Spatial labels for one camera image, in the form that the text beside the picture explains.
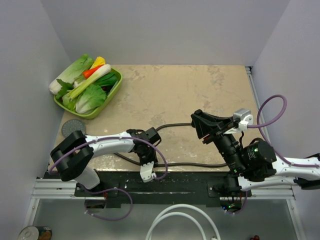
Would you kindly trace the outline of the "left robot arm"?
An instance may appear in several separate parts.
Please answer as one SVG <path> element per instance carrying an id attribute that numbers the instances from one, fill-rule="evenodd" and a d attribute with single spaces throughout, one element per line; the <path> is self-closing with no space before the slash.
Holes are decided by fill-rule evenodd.
<path id="1" fill-rule="evenodd" d="M 156 150 L 151 145 L 161 137 L 154 127 L 146 131 L 128 129 L 114 135 L 91 136 L 80 130 L 72 132 L 51 153 L 60 179 L 82 185 L 92 196 L 99 196 L 106 184 L 98 172 L 88 166 L 91 159 L 116 153 L 135 153 L 139 157 L 140 177 L 144 183 L 157 178 L 153 168 L 158 163 Z"/>

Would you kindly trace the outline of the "grey shower head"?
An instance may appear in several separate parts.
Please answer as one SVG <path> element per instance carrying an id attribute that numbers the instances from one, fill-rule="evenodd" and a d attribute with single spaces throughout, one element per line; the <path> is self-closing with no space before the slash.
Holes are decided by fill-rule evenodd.
<path id="1" fill-rule="evenodd" d="M 67 138 L 74 131 L 81 131 L 85 135 L 85 124 L 79 119 L 70 119 L 66 121 L 61 127 L 61 133 L 64 138 Z"/>

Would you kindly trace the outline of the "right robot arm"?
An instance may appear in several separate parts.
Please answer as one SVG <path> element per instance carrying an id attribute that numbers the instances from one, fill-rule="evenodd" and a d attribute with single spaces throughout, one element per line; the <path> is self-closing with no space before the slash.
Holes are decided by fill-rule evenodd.
<path id="1" fill-rule="evenodd" d="M 278 185 L 299 186 L 303 190 L 320 188 L 320 156 L 286 158 L 281 160 L 274 148 L 265 140 L 257 138 L 248 146 L 242 146 L 233 136 L 252 126 L 251 111 L 241 108 L 233 116 L 219 117 L 198 109 L 191 114 L 191 125 L 203 144 L 214 143 L 230 175 L 236 177 L 223 183 L 223 192 L 230 197 L 240 190 Z"/>

